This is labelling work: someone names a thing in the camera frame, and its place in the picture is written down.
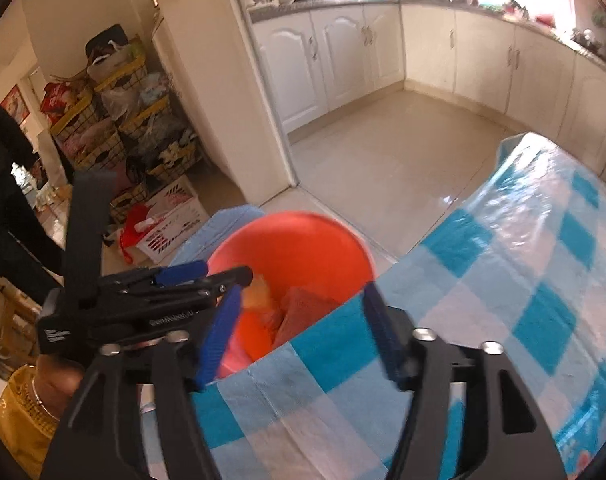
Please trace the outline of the operator left hand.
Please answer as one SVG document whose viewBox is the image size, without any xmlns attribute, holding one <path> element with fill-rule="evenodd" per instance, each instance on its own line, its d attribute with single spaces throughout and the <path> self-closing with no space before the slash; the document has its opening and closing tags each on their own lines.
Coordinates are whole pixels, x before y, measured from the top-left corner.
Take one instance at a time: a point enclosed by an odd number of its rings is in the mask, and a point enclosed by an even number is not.
<svg viewBox="0 0 606 480">
<path fill-rule="evenodd" d="M 85 370 L 77 363 L 58 356 L 40 356 L 33 379 L 34 393 L 44 409 L 60 419 L 84 378 Z"/>
</svg>

